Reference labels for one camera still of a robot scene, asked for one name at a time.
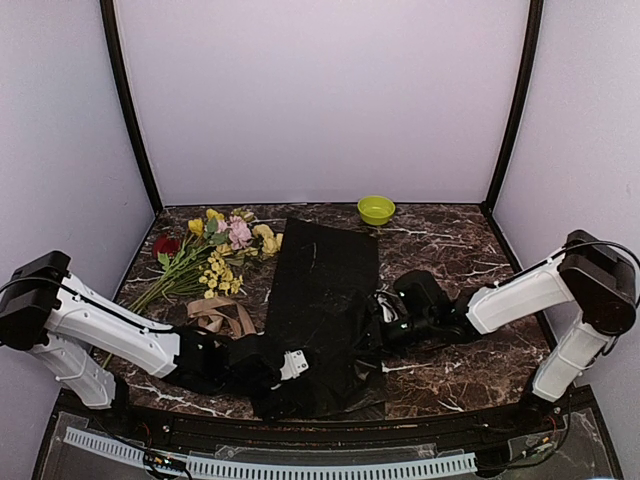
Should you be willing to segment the pink fake flower stem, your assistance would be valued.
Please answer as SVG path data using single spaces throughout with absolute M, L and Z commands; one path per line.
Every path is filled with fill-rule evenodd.
M 217 222 L 216 232 L 227 235 L 228 242 L 234 251 L 241 250 L 250 245 L 252 232 L 241 216 L 231 215 L 228 219 L 219 216 Z

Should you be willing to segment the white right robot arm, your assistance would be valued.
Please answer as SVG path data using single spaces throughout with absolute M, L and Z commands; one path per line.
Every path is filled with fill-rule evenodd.
M 584 230 L 538 263 L 450 298 L 435 277 L 410 271 L 394 284 L 405 314 L 381 326 L 384 346 L 423 340 L 468 344 L 530 315 L 573 316 L 549 356 L 531 375 L 522 403 L 510 413 L 521 434 L 534 432 L 596 359 L 606 355 L 636 323 L 639 257 L 628 247 Z

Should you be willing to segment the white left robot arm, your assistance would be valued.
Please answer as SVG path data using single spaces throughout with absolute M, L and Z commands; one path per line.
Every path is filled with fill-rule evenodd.
M 96 293 L 52 251 L 16 269 L 1 287 L 1 343 L 40 359 L 120 436 L 141 427 L 125 383 L 93 360 L 92 345 L 147 374 L 203 395 L 260 397 L 295 377 L 291 356 L 262 334 L 237 340 L 200 326 L 143 318 Z

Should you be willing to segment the red fake rose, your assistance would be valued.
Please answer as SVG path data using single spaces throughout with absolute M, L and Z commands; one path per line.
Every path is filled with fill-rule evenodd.
M 174 236 L 161 235 L 153 244 L 152 255 L 156 259 L 158 259 L 161 254 L 173 257 L 177 254 L 180 248 L 181 241 L 178 238 Z

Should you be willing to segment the black wrapping paper sheet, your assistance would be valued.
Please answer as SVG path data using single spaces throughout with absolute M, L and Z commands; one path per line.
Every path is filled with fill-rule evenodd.
M 289 218 L 270 292 L 265 335 L 303 352 L 309 367 L 253 401 L 256 416 L 379 418 L 381 372 L 375 238 Z

